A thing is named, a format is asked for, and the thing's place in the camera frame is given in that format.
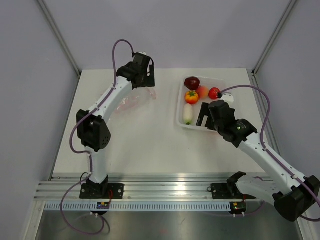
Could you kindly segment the white radish with leaves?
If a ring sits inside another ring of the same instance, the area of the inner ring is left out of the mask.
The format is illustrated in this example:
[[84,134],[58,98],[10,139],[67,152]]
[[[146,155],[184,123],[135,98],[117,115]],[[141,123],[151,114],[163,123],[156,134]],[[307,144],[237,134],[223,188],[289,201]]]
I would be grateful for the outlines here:
[[185,125],[191,125],[194,119],[193,106],[191,104],[185,104],[182,112],[182,120]]

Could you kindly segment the clear zip top bag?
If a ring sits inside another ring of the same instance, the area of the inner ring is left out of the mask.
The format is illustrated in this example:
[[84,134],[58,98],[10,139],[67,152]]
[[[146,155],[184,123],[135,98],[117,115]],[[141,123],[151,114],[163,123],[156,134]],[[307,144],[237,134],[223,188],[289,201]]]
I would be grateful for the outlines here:
[[137,88],[123,98],[115,108],[115,113],[120,113],[131,108],[142,106],[156,99],[156,91],[152,87]]

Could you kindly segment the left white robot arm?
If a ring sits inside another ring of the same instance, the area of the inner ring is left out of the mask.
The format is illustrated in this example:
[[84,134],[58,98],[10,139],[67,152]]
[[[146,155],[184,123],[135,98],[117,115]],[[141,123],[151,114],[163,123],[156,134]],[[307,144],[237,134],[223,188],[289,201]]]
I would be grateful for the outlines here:
[[154,86],[154,61],[151,57],[137,52],[131,62],[116,71],[115,82],[100,99],[88,110],[80,109],[77,112],[77,137],[89,154],[89,174],[81,185],[81,199],[111,197],[112,188],[109,186],[105,170],[106,147],[112,137],[107,123],[112,113],[131,91]]

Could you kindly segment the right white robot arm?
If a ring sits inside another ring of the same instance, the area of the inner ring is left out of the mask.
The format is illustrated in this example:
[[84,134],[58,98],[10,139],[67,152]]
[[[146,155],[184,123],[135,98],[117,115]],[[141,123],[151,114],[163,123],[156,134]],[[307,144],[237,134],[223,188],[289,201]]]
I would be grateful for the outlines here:
[[258,198],[270,205],[287,221],[295,222],[318,201],[320,181],[306,177],[262,141],[258,130],[245,119],[236,119],[235,110],[223,100],[202,103],[197,124],[207,117],[205,127],[216,131],[226,142],[252,158],[271,182],[237,172],[225,183],[208,187],[213,199]]

